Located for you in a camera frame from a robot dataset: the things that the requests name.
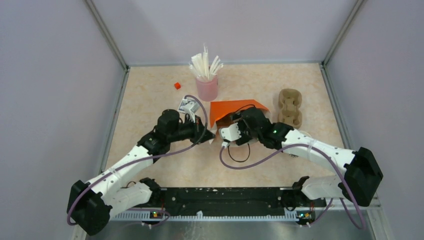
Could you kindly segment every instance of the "pink cup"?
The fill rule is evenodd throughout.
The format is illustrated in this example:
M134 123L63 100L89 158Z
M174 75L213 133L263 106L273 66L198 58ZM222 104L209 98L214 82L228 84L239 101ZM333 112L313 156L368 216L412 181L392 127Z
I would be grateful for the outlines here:
M212 79L212 81L203 82L196 78L196 87L198 97L205 101L210 102L218 96L218 75Z

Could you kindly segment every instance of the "beige tabletop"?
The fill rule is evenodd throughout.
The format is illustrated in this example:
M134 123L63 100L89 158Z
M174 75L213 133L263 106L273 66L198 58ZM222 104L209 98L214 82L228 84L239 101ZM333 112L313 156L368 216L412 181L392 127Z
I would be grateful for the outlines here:
M299 130L308 132L322 142L343 147L317 63L225 65L218 77L219 92L215 101L255 99L270 110L272 122L277 120L280 90L299 90L302 93L300 110L303 114ZM176 82L181 84L179 90L174 88ZM177 109L187 94L197 95L195 80L188 66L132 67L106 167L111 167L125 156L143 135L153 129L162 111ZM202 103L209 114L210 103ZM204 122L202 110L196 114ZM280 153L253 168L229 169L219 159L221 143L217 136L212 144L205 142L186 152L161 158L140 171L134 181L149 177L156 179L161 187L289 187L303 176L333 175L315 163L286 153ZM170 151L190 144L188 140L172 143ZM274 150L256 142L251 145L250 158L245 163L232 161L226 151L223 158L232 166L244 166L272 152ZM245 146L231 149L231 155L238 160L243 160L247 154Z

